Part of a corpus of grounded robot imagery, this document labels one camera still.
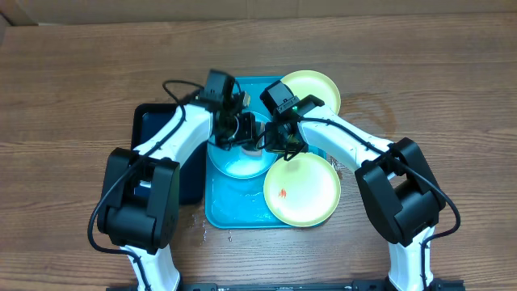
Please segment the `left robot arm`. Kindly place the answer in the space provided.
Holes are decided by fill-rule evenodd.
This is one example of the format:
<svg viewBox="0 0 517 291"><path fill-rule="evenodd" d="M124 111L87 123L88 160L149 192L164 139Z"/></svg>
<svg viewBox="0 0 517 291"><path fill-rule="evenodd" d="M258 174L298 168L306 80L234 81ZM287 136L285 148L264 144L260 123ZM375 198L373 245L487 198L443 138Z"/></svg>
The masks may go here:
<svg viewBox="0 0 517 291"><path fill-rule="evenodd" d="M169 242L179 214L181 167L211 137L229 148L253 137L249 103L243 91L200 89L148 141L110 153L87 236L96 251L129 258L138 290L179 287Z"/></svg>

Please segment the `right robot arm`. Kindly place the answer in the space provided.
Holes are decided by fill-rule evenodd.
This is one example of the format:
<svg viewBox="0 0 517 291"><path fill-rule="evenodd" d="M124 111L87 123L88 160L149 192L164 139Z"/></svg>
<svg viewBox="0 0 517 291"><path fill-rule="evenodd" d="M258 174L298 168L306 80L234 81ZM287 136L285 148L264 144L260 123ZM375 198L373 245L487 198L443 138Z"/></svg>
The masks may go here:
<svg viewBox="0 0 517 291"><path fill-rule="evenodd" d="M260 99L272 115L262 135L267 151L292 162L315 146L354 173L368 219L389 244L391 288L433 289L430 242L449 202L419 146L366 133L313 95Z"/></svg>

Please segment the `light blue plate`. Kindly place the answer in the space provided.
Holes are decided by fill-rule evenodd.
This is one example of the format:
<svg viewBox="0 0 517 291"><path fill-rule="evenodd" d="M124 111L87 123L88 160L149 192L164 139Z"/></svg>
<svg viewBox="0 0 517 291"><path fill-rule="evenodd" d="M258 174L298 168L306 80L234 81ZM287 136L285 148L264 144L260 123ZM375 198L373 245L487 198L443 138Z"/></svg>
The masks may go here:
<svg viewBox="0 0 517 291"><path fill-rule="evenodd" d="M260 123L266 123L270 119L264 115L253 112ZM241 146L231 150L222 150L212 145L213 136L208 139L208 156L215 168L222 174L236 179L249 179L265 173L278 159L277 154L261 150L261 158L249 158L241 152Z"/></svg>

